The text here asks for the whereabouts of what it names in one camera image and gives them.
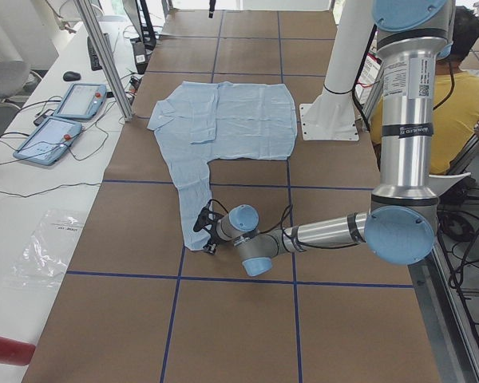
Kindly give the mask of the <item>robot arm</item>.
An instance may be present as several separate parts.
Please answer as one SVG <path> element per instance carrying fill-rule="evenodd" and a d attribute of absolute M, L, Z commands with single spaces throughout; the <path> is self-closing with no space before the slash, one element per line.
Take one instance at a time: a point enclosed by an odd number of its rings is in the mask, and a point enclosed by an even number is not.
<path fill-rule="evenodd" d="M 370 210 L 262 232 L 244 204 L 226 215 L 204 207 L 194 231 L 205 231 L 204 250 L 233 243 L 247 274 L 271 269 L 272 259 L 310 249 L 336 250 L 365 243 L 379 258 L 410 265 L 433 249 L 439 197 L 453 176 L 432 176 L 433 94 L 436 60 L 452 40 L 452 1 L 376 1 L 372 14 L 382 59 L 383 114 L 380 183 Z"/>

